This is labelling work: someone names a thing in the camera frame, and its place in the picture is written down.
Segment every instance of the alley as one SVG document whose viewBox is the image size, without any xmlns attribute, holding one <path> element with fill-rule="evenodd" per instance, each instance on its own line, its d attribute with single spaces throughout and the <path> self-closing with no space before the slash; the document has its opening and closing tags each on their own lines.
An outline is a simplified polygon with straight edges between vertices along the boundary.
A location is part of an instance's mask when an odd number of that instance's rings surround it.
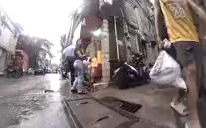
<svg viewBox="0 0 206 128">
<path fill-rule="evenodd" d="M 0 77 L 0 128 L 70 128 L 61 103 L 69 95 L 58 74 Z"/>
</svg>

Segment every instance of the awning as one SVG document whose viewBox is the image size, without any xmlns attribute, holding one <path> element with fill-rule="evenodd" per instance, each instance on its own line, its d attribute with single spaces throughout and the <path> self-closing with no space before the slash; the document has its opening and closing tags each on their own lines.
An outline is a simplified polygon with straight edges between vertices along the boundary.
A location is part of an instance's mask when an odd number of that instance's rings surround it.
<svg viewBox="0 0 206 128">
<path fill-rule="evenodd" d="M 102 26 L 103 20 L 95 16 L 87 16 L 84 18 L 81 26 L 80 38 L 92 37 L 92 32 Z"/>
</svg>

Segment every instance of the storefront light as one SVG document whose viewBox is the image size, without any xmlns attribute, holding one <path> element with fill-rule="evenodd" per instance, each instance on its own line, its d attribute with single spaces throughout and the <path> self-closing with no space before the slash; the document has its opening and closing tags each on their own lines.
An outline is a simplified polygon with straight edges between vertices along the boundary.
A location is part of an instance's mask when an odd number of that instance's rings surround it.
<svg viewBox="0 0 206 128">
<path fill-rule="evenodd" d="M 104 0 L 104 2 L 105 2 L 105 3 L 108 3 L 108 4 L 111 4 L 111 5 L 113 4 L 113 1 L 112 1 L 112 0 Z"/>
<path fill-rule="evenodd" d="M 98 29 L 98 30 L 94 31 L 93 34 L 95 36 L 99 36 L 101 34 L 101 29 Z"/>
</svg>

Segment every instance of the sidewalk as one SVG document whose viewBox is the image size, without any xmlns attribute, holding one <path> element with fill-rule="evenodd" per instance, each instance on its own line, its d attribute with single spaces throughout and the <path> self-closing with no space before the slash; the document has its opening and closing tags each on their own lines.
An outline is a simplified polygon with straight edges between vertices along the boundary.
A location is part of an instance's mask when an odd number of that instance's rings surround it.
<svg viewBox="0 0 206 128">
<path fill-rule="evenodd" d="M 96 125 L 101 128 L 177 128 L 175 116 L 170 108 L 170 102 L 176 92 L 174 88 L 160 89 L 152 84 L 126 90 L 109 87 L 89 96 L 78 97 L 74 94 L 67 100 L 67 105 L 76 118 L 75 122 L 84 128 Z M 110 105 L 102 105 L 101 99 L 105 97 L 114 97 L 142 107 L 135 113 L 124 114 Z"/>
</svg>

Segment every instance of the person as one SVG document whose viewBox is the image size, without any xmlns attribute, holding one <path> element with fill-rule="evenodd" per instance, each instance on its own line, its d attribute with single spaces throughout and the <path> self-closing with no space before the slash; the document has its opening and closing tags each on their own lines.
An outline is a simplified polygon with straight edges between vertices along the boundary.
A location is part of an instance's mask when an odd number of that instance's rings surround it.
<svg viewBox="0 0 206 128">
<path fill-rule="evenodd" d="M 176 51 L 176 60 L 183 67 L 183 76 L 187 84 L 187 105 L 190 120 L 186 128 L 201 128 L 197 112 L 199 92 L 200 47 L 199 37 L 193 21 L 193 11 L 206 23 L 205 11 L 193 0 L 154 0 L 155 26 L 159 48 L 163 48 L 163 21 L 165 21 L 170 42 Z M 181 99 L 184 90 L 179 91 L 171 103 L 171 107 L 182 115 L 187 115 Z"/>
<path fill-rule="evenodd" d="M 90 57 L 90 84 L 93 85 L 95 82 L 95 76 L 96 76 L 96 71 L 97 71 L 97 43 L 95 41 L 95 38 L 91 38 L 91 43 L 87 46 L 86 48 L 86 55 Z"/>
<path fill-rule="evenodd" d="M 74 61 L 75 61 L 75 56 L 74 56 L 74 50 L 75 47 L 73 45 L 67 47 L 64 51 L 63 51 L 63 63 L 67 63 L 68 67 L 63 67 L 63 68 L 68 68 L 70 75 L 71 75 L 71 85 L 73 85 L 73 82 L 75 80 L 75 69 L 73 67 Z"/>
<path fill-rule="evenodd" d="M 84 82 L 83 60 L 86 59 L 86 55 L 82 51 L 81 44 L 82 44 L 81 39 L 78 39 L 74 50 L 75 62 L 73 64 L 77 76 L 75 78 L 71 91 L 72 92 L 77 91 L 78 94 L 86 94 L 87 92 L 83 87 L 83 82 Z"/>
</svg>

